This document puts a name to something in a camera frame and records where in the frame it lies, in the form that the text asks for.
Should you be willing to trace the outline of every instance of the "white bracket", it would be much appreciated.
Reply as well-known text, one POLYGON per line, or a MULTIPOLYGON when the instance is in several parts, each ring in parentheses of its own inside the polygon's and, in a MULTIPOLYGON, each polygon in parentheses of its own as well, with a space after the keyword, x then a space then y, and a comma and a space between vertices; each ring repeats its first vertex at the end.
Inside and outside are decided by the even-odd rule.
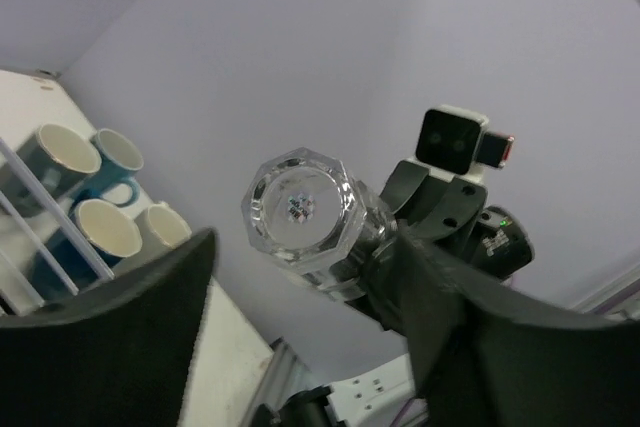
POLYGON ((381 411, 414 396, 409 355, 405 354, 362 375, 330 384, 329 396, 338 420, 361 425, 381 411))

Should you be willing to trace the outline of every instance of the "clear glass cup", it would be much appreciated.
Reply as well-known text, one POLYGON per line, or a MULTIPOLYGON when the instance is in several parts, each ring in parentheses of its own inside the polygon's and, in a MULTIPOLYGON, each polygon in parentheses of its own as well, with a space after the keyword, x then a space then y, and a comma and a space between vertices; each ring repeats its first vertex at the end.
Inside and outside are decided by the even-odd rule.
POLYGON ((263 164, 242 201, 250 244, 296 284, 353 300, 360 267, 396 230, 382 200, 341 161, 306 148, 263 164))

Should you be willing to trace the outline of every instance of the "dish rack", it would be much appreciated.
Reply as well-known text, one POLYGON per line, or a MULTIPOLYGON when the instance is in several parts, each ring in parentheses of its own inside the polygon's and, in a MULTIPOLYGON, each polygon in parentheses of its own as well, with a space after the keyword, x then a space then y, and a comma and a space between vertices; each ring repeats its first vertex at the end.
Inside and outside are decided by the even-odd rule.
MULTIPOLYGON (((31 285, 25 276, 33 255, 39 253, 57 274, 69 294, 78 295, 80 289, 67 275, 62 266, 44 245, 46 238, 55 230, 61 229, 82 257, 96 273, 99 282, 114 278, 112 270, 93 249, 91 244, 69 219, 63 208, 56 202, 31 170, 16 153, 0 139, 0 154, 10 166, 14 175, 31 192, 44 208, 42 214, 33 219, 23 218, 9 199, 0 191, 0 205, 10 215, 1 215, 0 229, 0 299, 16 315, 28 315, 44 306, 46 301, 31 285)), ((6 315, 0 306, 0 315, 6 315)))

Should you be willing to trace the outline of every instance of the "mug rim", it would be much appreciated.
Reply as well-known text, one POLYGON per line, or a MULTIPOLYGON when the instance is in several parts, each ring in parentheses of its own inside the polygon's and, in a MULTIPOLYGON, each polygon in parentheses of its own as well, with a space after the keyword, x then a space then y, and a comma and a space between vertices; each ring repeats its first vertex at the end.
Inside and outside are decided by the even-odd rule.
POLYGON ((112 255, 114 257, 118 257, 120 259, 125 259, 127 257, 132 257, 134 255, 136 255, 137 253, 139 253, 142 250, 142 236, 140 235, 140 229, 138 228, 138 226, 136 225, 136 223, 133 221, 133 219, 131 219, 128 215, 126 215, 124 212, 122 212, 120 209, 118 209, 115 205, 113 205, 111 202, 108 202, 106 200, 102 200, 102 199, 87 199, 87 200, 83 200, 82 202, 80 202, 78 204, 78 206, 75 209, 75 215, 76 215, 76 219, 78 219, 82 207, 86 206, 86 205, 90 205, 90 204, 102 204, 102 205, 107 205, 109 206, 109 208, 113 209, 115 212, 117 212, 118 214, 120 214, 124 219, 128 220, 129 225, 133 227, 132 229, 132 233, 134 234, 135 237, 135 241, 136 241, 136 247, 134 249, 132 249, 131 252, 126 253, 125 255, 121 255, 119 253, 115 253, 115 252, 111 252, 109 249, 107 249, 106 247, 103 247, 102 245, 100 245, 99 242, 97 242, 95 240, 95 238, 92 237, 90 232, 87 232, 87 229, 85 227, 82 226, 82 224, 76 220, 75 225, 76 228, 82 233, 82 235, 85 237, 85 239, 87 239, 87 241, 93 245, 95 248, 102 250, 103 252, 112 255))
POLYGON ((193 231, 191 230, 191 227, 189 226, 187 221, 184 220, 184 218, 178 212, 173 210, 168 204, 164 202, 158 202, 156 204, 152 204, 144 210, 144 221, 149 231, 155 235, 156 239, 158 239, 163 246, 172 249, 180 245, 180 243, 171 244, 169 242, 166 242, 165 239, 163 239, 159 235, 160 232, 158 232, 158 229, 153 227, 153 225, 151 224, 151 220, 149 219, 149 214, 151 213, 151 210, 155 208, 163 209, 164 211, 169 212, 178 221, 178 223, 181 224, 181 226, 183 227, 186 233, 185 240, 193 234, 193 231))
POLYGON ((100 152, 104 154, 106 158, 108 158, 111 162, 116 164, 118 167, 121 167, 131 172, 138 172, 144 167, 144 157, 142 156, 142 152, 140 152, 140 149, 138 148, 138 146, 134 144, 133 141, 131 141, 128 137, 121 134, 120 132, 113 129, 109 129, 107 127, 103 127, 101 129, 96 130, 96 133, 94 134, 94 138, 96 139, 96 143, 100 147, 100 152), (100 134, 105 132, 108 132, 118 137, 122 142, 124 142, 127 145, 127 147, 129 147, 135 153, 139 161, 136 167, 129 167, 127 165, 124 165, 122 162, 114 158, 113 155, 111 155, 107 150, 105 150, 104 143, 100 139, 100 134))
POLYGON ((87 174, 87 175, 91 175, 91 174, 95 174, 96 172, 98 172, 100 170, 100 167, 102 166, 102 159, 100 158, 100 153, 98 152, 98 149, 96 149, 93 145, 91 145, 91 142, 89 142, 87 139, 85 139, 82 135, 80 135, 76 130, 67 127, 66 125, 62 125, 62 124, 58 124, 55 122, 47 122, 44 123, 42 125, 39 125, 38 128, 36 129, 35 132, 35 138, 36 138, 36 142, 38 142, 38 145, 40 146, 40 148, 42 150, 44 150, 47 155, 49 155, 49 157, 56 162, 57 164, 73 170, 75 172, 80 172, 82 174, 87 174), (75 168, 71 168, 67 162, 64 162, 60 157, 58 157, 54 152, 51 151, 51 148, 46 146, 43 139, 42 139, 42 131, 43 129, 47 128, 47 127, 55 127, 57 129, 61 129, 66 131, 68 134, 70 134, 71 136, 75 137, 76 139, 82 141, 82 143, 89 149, 89 151, 91 152, 91 154, 93 155, 93 158, 95 160, 95 165, 91 168, 91 169, 75 169, 75 168))

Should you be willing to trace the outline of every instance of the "white table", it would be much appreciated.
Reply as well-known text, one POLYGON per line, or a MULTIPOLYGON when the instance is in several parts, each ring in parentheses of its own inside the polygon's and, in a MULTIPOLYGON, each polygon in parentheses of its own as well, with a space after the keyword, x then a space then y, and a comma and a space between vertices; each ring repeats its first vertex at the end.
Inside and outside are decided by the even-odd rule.
MULTIPOLYGON (((66 125, 86 137, 95 132, 57 82, 0 71, 0 135, 4 141, 15 149, 38 125, 46 122, 66 125)), ((126 192, 117 189, 113 192, 115 198, 121 195, 126 192)), ((138 202, 123 210, 135 217, 151 203, 142 192, 138 202)), ((41 239, 48 238, 58 228, 47 214, 29 220, 29 225, 41 239)), ((31 241, 7 216, 0 218, 0 248, 19 268, 24 268, 35 252, 31 241)), ((25 311, 32 308, 15 274, 2 263, 0 290, 25 311)), ((224 290, 212 282, 181 425, 238 425, 271 356, 269 346, 224 290)))

